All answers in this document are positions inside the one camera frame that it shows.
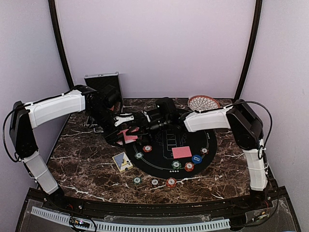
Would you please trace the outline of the red card deck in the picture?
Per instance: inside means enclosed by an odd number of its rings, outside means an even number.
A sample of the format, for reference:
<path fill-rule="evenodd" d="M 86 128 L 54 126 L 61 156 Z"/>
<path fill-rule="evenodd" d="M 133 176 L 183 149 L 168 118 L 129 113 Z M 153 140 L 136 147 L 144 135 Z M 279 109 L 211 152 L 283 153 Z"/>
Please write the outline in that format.
<path fill-rule="evenodd" d="M 136 141 L 138 139 L 138 136 L 136 135 L 127 135 L 127 131 L 128 129 L 126 130 L 121 130 L 118 134 L 122 134 L 123 135 L 123 138 L 124 138 L 124 141 L 125 141 L 125 144 L 128 144 L 128 143 L 132 143 L 134 141 Z"/>

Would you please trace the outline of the green chips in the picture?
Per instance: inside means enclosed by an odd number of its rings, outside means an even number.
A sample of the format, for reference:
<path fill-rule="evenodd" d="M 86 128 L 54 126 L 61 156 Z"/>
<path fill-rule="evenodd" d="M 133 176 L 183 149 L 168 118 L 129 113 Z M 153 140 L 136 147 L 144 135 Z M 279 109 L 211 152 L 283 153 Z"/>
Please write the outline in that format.
<path fill-rule="evenodd" d="M 137 152 L 137 153 L 135 154 L 135 158 L 138 159 L 138 160 L 142 159 L 142 158 L 143 158 L 143 153 Z"/>
<path fill-rule="evenodd" d="M 172 165 L 173 169 L 176 169 L 176 170 L 180 169 L 182 167 L 182 164 L 177 160 L 174 160 L 171 165 Z"/>

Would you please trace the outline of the red chips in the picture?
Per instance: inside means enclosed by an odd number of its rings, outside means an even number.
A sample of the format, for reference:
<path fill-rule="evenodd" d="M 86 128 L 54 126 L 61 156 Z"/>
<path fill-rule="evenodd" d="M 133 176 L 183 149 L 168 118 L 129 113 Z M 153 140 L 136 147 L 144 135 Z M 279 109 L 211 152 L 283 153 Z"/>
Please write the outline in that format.
<path fill-rule="evenodd" d="M 187 172 L 191 172 L 194 170 L 194 164 L 191 163 L 191 162 L 187 162 L 184 166 L 184 169 L 187 171 Z"/>
<path fill-rule="evenodd" d="M 145 145 L 145 146 L 143 147 L 143 151 L 144 151 L 144 152 L 150 152 L 150 151 L 152 151 L 152 146 L 151 146 L 151 145 Z"/>

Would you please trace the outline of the green poker chip stack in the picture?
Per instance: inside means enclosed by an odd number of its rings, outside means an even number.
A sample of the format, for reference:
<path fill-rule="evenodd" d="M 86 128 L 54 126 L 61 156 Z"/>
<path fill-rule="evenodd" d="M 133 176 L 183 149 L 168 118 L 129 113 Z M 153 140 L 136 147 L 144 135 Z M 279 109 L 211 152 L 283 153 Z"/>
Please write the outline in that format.
<path fill-rule="evenodd" d="M 140 177 L 135 177 L 135 178 L 133 179 L 133 183 L 134 183 L 135 185 L 139 185 L 141 182 L 142 182 L 142 179 L 141 179 Z"/>

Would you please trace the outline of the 100 chips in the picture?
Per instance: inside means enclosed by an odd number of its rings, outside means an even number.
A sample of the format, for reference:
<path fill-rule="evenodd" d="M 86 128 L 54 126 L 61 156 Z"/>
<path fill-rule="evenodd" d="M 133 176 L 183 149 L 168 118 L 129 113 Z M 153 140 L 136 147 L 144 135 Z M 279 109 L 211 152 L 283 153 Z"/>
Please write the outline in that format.
<path fill-rule="evenodd" d="M 205 147 L 201 148 L 201 150 L 200 150 L 200 153 L 203 154 L 203 155 L 208 154 L 208 152 L 209 152 L 208 149 L 205 148 Z"/>

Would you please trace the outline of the blue small blind button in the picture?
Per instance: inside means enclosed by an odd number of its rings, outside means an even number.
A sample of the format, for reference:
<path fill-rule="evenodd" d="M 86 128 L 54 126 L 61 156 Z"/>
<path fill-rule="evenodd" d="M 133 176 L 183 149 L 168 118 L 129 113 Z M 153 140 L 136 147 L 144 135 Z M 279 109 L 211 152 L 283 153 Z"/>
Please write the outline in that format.
<path fill-rule="evenodd" d="M 200 155 L 193 155 L 192 162 L 194 164 L 200 164 L 202 162 L 202 157 Z"/>

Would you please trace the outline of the black-red 100 chip stack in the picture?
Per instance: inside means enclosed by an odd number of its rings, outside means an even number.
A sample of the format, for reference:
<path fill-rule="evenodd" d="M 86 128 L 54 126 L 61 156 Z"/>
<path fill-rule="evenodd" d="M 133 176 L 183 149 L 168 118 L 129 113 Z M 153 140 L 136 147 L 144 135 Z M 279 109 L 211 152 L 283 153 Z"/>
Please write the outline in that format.
<path fill-rule="evenodd" d="M 151 180 L 151 185 L 152 185 L 152 186 L 157 186 L 158 184 L 159 184 L 158 179 L 152 179 L 152 180 Z"/>

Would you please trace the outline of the red-gold 5 chip stack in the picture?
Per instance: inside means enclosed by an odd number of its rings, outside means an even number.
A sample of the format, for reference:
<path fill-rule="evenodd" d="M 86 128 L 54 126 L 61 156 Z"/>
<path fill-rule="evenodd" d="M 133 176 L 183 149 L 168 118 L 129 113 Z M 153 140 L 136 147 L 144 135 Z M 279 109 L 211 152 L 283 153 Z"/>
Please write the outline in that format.
<path fill-rule="evenodd" d="M 168 178 L 166 180 L 166 186 L 169 188 L 174 188 L 177 185 L 177 180 L 175 178 Z"/>

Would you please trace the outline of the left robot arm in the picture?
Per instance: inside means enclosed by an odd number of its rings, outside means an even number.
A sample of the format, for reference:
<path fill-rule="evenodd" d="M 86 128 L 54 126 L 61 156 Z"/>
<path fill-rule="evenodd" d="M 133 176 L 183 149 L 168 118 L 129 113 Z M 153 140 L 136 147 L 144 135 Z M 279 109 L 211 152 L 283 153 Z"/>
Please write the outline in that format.
<path fill-rule="evenodd" d="M 105 141 L 111 145 L 121 139 L 119 126 L 132 121 L 132 114 L 114 114 L 109 99 L 98 91 L 76 85 L 70 91 L 43 100 L 14 104 L 8 114 L 11 118 L 10 138 L 18 160 L 23 162 L 32 178 L 49 195 L 49 203 L 58 211 L 68 207 L 68 199 L 42 159 L 33 130 L 56 118 L 76 112 L 88 112 L 103 129 Z"/>

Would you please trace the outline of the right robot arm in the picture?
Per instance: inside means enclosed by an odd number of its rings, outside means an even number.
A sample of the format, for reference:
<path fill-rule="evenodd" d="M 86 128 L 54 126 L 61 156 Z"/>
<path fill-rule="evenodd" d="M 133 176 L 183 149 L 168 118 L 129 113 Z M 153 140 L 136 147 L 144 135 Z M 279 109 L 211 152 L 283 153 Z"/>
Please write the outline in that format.
<path fill-rule="evenodd" d="M 135 113 L 140 140 L 126 145 L 126 153 L 143 172 L 162 179 L 184 179 L 199 174 L 217 153 L 216 129 L 229 129 L 247 160 L 250 188 L 246 205 L 256 210 L 265 202 L 267 186 L 263 123 L 243 100 L 213 110 L 178 109 L 173 99 L 158 99 L 156 108 Z"/>

